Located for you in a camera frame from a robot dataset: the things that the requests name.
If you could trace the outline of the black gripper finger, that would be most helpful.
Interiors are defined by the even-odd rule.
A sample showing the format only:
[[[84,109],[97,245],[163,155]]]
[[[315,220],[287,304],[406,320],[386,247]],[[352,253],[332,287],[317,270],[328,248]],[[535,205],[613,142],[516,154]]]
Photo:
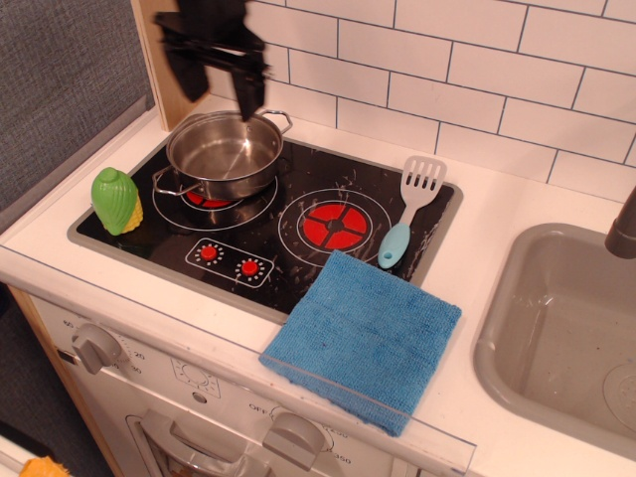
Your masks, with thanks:
[[[166,50],[166,57],[183,94],[191,102],[197,101],[208,92],[209,82],[203,65],[171,49]]]
[[[265,70],[232,70],[231,76],[243,122],[250,120],[264,105]]]

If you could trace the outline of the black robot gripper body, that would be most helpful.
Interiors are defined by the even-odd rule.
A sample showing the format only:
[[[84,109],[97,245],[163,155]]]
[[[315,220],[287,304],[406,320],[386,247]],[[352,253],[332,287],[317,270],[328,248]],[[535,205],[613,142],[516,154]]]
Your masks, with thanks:
[[[158,12],[165,55],[171,49],[205,68],[230,73],[267,69],[265,42],[245,24],[244,1],[179,1],[178,12]]]

